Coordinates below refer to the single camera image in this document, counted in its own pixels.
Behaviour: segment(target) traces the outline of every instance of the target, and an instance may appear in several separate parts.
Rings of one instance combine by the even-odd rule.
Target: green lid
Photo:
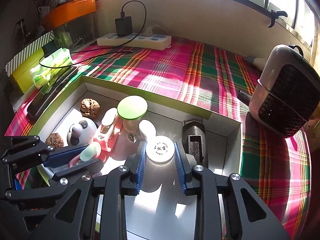
[[[142,117],[148,109],[147,101],[139,96],[129,96],[122,99],[117,107],[121,118],[134,120]]]

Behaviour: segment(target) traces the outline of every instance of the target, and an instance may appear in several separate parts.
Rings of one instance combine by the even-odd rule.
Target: table
[[[91,45],[75,54],[74,62],[103,54],[110,47]],[[311,193],[311,160],[303,130],[281,138],[258,124],[236,89],[252,94],[260,73],[240,56],[214,46],[172,38],[164,51],[134,48],[130,55],[98,57],[78,66],[78,75],[89,75],[137,87],[223,114],[243,123],[241,176],[282,222],[293,239],[303,229]],[[28,103],[21,107],[5,135],[28,135]],[[30,171],[17,175],[29,188]]]

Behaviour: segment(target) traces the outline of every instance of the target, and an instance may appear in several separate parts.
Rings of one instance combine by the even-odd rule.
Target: walnut
[[[100,111],[100,105],[96,100],[91,98],[83,99],[80,106],[80,112],[83,117],[94,119]]]
[[[45,143],[47,145],[52,145],[56,149],[62,148],[64,146],[63,139],[58,133],[50,134],[45,140]]]

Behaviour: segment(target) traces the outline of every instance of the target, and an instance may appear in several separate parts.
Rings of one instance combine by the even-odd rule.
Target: white power strip
[[[129,36],[120,37],[116,33],[107,34],[97,39],[99,46],[119,46],[126,41],[132,39],[136,33],[132,33]],[[139,35],[133,41],[124,45],[126,47],[145,48],[145,49],[157,49],[164,50],[171,46],[171,36],[154,34],[150,37]]]

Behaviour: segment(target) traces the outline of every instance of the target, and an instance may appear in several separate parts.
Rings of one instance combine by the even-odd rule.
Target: panda toy
[[[79,123],[70,126],[67,134],[67,143],[69,146],[78,144],[90,144],[93,142],[93,136],[98,126],[89,118],[82,117]]]

